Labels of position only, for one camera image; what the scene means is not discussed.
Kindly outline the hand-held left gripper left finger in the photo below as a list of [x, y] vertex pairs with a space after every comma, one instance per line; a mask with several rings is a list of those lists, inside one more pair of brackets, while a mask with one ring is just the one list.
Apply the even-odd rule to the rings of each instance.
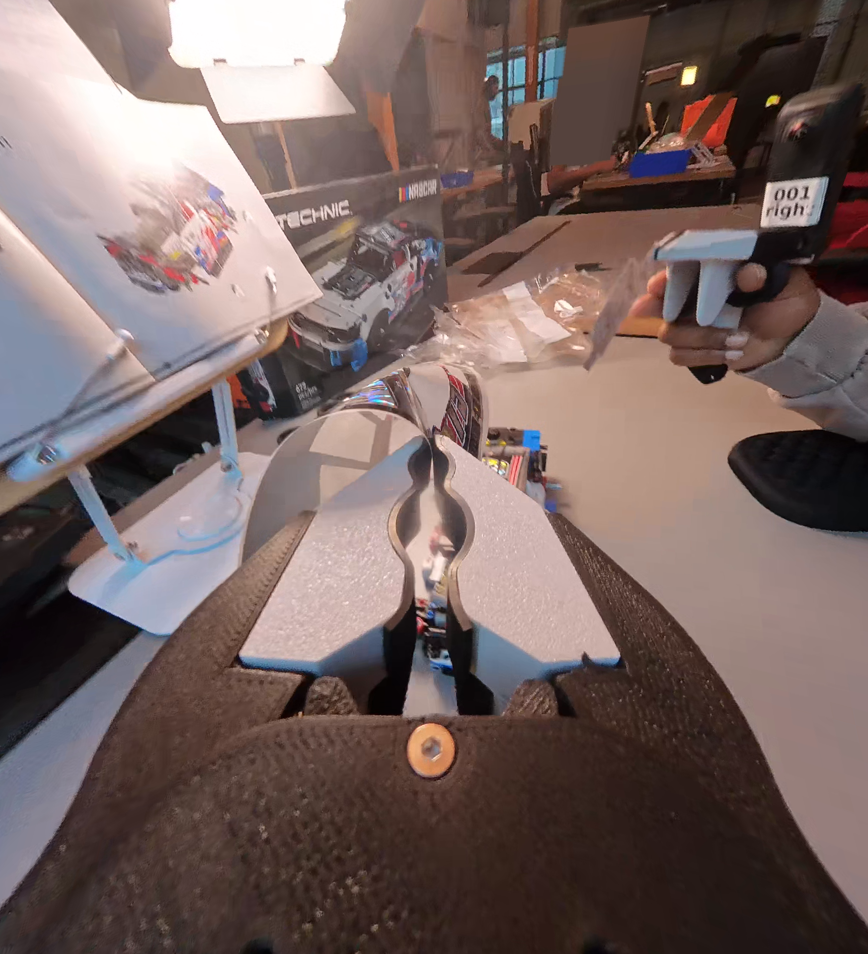
[[416, 648], [416, 571], [431, 476], [416, 437], [319, 509], [254, 622], [247, 668], [341, 679], [361, 709], [402, 712]]

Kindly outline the studio light panel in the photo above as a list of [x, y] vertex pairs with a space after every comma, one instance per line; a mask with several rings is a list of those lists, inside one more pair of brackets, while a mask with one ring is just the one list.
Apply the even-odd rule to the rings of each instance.
[[343, 1], [168, 2], [168, 53], [205, 81], [227, 125], [352, 115], [330, 77]]

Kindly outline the black lego set box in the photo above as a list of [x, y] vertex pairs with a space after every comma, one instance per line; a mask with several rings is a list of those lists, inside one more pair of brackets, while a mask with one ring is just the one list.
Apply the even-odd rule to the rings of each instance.
[[320, 406], [429, 338], [447, 300], [434, 166], [265, 200], [320, 290], [281, 346], [230, 379], [237, 413], [285, 420]]

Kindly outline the blue storage bin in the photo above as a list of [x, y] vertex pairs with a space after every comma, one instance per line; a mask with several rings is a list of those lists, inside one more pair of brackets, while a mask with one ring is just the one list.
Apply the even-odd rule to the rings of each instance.
[[664, 177], [685, 173], [693, 159], [692, 147], [654, 152], [638, 152], [631, 159], [628, 174], [631, 179]]

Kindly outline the black mesh pad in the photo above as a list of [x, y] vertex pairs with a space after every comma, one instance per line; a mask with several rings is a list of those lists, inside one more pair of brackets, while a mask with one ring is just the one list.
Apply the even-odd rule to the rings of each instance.
[[798, 526], [868, 533], [868, 444], [825, 430], [750, 436], [728, 453], [762, 507]]

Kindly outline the white book stand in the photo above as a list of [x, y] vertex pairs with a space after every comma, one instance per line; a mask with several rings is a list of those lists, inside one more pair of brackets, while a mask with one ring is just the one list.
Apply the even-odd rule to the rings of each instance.
[[[103, 548], [70, 577], [77, 598], [156, 636], [171, 635], [241, 564], [251, 505], [270, 455], [240, 452], [228, 378], [276, 350], [287, 319], [114, 407], [51, 427], [0, 463], [0, 514], [66, 477]], [[119, 531], [87, 464], [210, 390], [218, 454], [154, 509]]]

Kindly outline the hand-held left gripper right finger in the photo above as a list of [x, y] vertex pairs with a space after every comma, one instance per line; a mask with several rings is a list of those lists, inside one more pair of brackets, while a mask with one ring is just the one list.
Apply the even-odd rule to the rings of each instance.
[[454, 547], [447, 647], [459, 712], [501, 712], [526, 681], [622, 661], [542, 506], [445, 437], [436, 496]]

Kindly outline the holographic sticker sheet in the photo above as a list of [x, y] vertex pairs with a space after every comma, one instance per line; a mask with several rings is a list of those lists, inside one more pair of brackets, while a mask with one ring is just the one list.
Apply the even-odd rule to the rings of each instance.
[[280, 438], [252, 499], [241, 561], [420, 436], [443, 436], [479, 458], [486, 415], [481, 377], [457, 364], [393, 368], [342, 394]]

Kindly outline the clear plastic bags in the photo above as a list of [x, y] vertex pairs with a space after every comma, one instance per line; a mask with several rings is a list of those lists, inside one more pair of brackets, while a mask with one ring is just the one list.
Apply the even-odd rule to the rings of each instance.
[[617, 269], [558, 266], [535, 277], [463, 302], [438, 317], [434, 357], [478, 373], [528, 366], [581, 365]]

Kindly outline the grey panel board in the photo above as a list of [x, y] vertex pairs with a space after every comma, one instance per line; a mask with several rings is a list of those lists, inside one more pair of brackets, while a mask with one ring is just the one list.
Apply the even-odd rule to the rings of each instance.
[[631, 124], [649, 23], [641, 16], [570, 28], [552, 111], [552, 166], [611, 158]]

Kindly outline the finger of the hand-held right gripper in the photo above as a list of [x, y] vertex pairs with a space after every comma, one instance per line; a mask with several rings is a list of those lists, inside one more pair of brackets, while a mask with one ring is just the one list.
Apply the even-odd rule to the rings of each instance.
[[758, 241], [756, 230], [686, 230], [672, 233], [652, 248], [656, 261], [747, 261]]

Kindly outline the peeled holographic sticker strip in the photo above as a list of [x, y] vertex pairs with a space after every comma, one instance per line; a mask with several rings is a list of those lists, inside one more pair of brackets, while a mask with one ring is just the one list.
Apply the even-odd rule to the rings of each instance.
[[629, 259], [607, 281], [605, 298], [592, 330], [587, 333], [590, 351], [583, 362], [589, 371], [605, 355], [622, 323], [631, 316], [633, 305], [646, 296], [654, 275], [662, 271], [652, 254]]

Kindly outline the lego instruction booklet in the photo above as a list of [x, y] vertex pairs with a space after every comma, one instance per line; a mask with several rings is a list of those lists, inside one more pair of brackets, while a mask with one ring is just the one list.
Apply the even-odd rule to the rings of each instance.
[[319, 296], [205, 108], [0, 2], [0, 464]]

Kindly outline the person's right hand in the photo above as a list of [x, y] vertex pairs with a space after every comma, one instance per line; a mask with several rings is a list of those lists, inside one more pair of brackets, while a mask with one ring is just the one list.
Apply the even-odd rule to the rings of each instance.
[[672, 364], [750, 371], [780, 357], [814, 319], [820, 304], [821, 293], [807, 269], [795, 265], [782, 292], [746, 309], [737, 329], [703, 327], [682, 314], [673, 322], [662, 322], [657, 337], [668, 348]]

